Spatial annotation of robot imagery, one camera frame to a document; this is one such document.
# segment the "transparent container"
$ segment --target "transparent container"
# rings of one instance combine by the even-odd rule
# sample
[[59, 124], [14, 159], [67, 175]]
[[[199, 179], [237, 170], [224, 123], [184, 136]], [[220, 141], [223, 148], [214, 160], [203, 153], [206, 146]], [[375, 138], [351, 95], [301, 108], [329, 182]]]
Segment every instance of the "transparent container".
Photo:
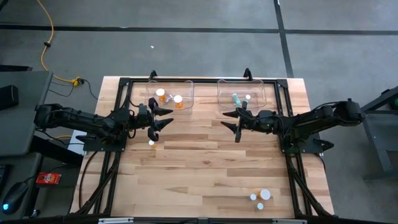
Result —
[[[172, 114], [191, 114], [194, 99], [193, 90], [194, 84], [192, 81], [173, 83], [152, 80], [147, 84], [146, 101], [154, 97], [159, 107], [174, 110]], [[174, 97], [177, 95], [182, 97], [180, 103], [174, 101]]]
[[264, 83], [261, 80], [217, 82], [217, 100], [221, 112], [233, 111], [242, 107], [243, 101], [248, 102], [248, 109], [255, 111], [267, 104]]

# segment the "wood grain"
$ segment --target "wood grain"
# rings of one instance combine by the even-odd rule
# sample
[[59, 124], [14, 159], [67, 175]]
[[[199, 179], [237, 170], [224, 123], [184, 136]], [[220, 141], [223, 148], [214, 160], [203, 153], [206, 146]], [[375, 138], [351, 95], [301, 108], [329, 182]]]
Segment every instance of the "wood grain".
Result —
[[[113, 109], [118, 82], [119, 77], [104, 77], [96, 113], [106, 116]], [[288, 83], [293, 112], [308, 111], [304, 81], [288, 79]], [[276, 110], [273, 86], [264, 86], [267, 104], [261, 110]], [[146, 130], [137, 130], [136, 137], [128, 140], [119, 166], [113, 216], [294, 216], [285, 158], [280, 153], [277, 137], [244, 131], [241, 143], [234, 143], [231, 131], [220, 121], [237, 121], [221, 114], [216, 95], [215, 84], [195, 84], [192, 114], [164, 116], [173, 117], [174, 121], [159, 133], [155, 149], [147, 143]], [[134, 84], [131, 100], [144, 103], [145, 97], [146, 84]], [[88, 167], [82, 191], [84, 202], [98, 185], [102, 160], [103, 153], [98, 153]], [[303, 163], [309, 188], [325, 209], [333, 213], [321, 161], [315, 156], [303, 155]], [[261, 189], [269, 189], [272, 196], [263, 201], [265, 208], [259, 211], [249, 195], [258, 194]], [[77, 195], [78, 187], [72, 211], [78, 209]], [[298, 195], [303, 210], [300, 190]]]

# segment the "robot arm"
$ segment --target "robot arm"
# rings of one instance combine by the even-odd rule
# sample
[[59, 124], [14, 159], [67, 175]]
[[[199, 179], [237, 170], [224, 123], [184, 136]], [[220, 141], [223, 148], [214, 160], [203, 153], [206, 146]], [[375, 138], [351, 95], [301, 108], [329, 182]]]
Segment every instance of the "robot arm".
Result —
[[253, 116], [246, 108], [247, 103], [243, 102], [242, 108], [224, 113], [225, 116], [239, 118], [238, 125], [221, 122], [236, 135], [235, 142], [240, 142], [242, 129], [278, 134], [282, 138], [289, 138], [290, 142], [297, 142], [337, 125], [356, 126], [364, 120], [361, 108], [351, 99], [334, 102], [332, 105], [324, 104], [293, 117], [279, 116], [269, 110], [262, 110]]
[[[148, 137], [153, 141], [159, 140], [156, 131], [162, 130], [166, 125], [173, 121], [173, 118], [157, 121], [156, 115], [163, 116], [173, 112], [172, 110], [159, 108], [155, 99], [149, 99], [149, 108], [146, 105], [138, 106], [138, 114], [127, 108], [120, 108], [112, 111], [107, 116], [98, 116], [73, 108], [62, 107], [59, 104], [47, 104], [36, 107], [36, 117], [34, 123], [37, 129], [47, 129], [56, 127], [65, 127], [84, 131], [95, 135], [95, 138], [101, 142], [113, 142], [118, 140], [123, 134], [129, 131], [146, 128], [148, 129]], [[80, 136], [80, 140], [84, 141], [92, 139], [89, 136]]]

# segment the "plastic lid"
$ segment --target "plastic lid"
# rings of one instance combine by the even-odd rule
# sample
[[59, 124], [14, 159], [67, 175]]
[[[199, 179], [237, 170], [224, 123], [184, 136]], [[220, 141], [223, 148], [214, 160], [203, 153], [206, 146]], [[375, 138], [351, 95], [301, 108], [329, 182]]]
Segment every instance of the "plastic lid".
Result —
[[251, 200], [255, 200], [255, 199], [257, 199], [257, 196], [256, 196], [255, 194], [251, 194], [251, 195], [250, 195], [250, 199], [251, 199]]
[[262, 189], [261, 193], [260, 193], [260, 196], [261, 196], [262, 199], [268, 200], [268, 199], [271, 198], [271, 193], [267, 189]]
[[156, 95], [163, 96], [164, 95], [164, 89], [157, 89], [156, 90]]
[[182, 101], [182, 96], [180, 96], [180, 95], [175, 95], [174, 96], [174, 102], [181, 103], [181, 101]]
[[264, 205], [263, 205], [262, 203], [258, 203], [258, 204], [257, 204], [257, 208], [258, 208], [259, 210], [262, 210], [262, 209], [264, 208]]

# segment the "concrete floor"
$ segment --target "concrete floor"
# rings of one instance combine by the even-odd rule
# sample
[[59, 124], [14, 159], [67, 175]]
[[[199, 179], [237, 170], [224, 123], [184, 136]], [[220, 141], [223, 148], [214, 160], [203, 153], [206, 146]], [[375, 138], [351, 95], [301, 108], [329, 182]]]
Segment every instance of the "concrete floor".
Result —
[[[398, 30], [398, 1], [394, 0], [279, 2], [286, 29]], [[273, 0], [43, 3], [56, 25], [278, 28]], [[49, 24], [31, 0], [10, 1], [0, 12], [0, 22]], [[48, 31], [0, 30], [0, 64], [42, 70], [39, 57], [49, 35]], [[305, 79], [312, 107], [348, 97], [364, 105], [398, 84], [396, 35], [288, 34], [287, 44], [294, 77]], [[45, 61], [58, 76], [89, 80], [96, 95], [105, 75], [149, 75], [151, 70], [159, 75], [240, 77], [249, 67], [256, 77], [287, 77], [279, 34], [58, 31]], [[62, 93], [68, 93], [67, 88], [51, 86]], [[87, 86], [77, 88], [69, 98], [49, 93], [47, 102], [89, 112], [94, 112], [96, 104]], [[71, 133], [61, 128], [52, 131]], [[335, 213], [344, 218], [398, 223], [397, 182], [362, 181], [363, 175], [380, 170], [363, 127], [333, 128], [321, 137], [335, 143], [325, 153]], [[63, 204], [50, 203], [49, 198], [41, 205], [43, 215], [67, 212], [69, 198], [65, 197]]]

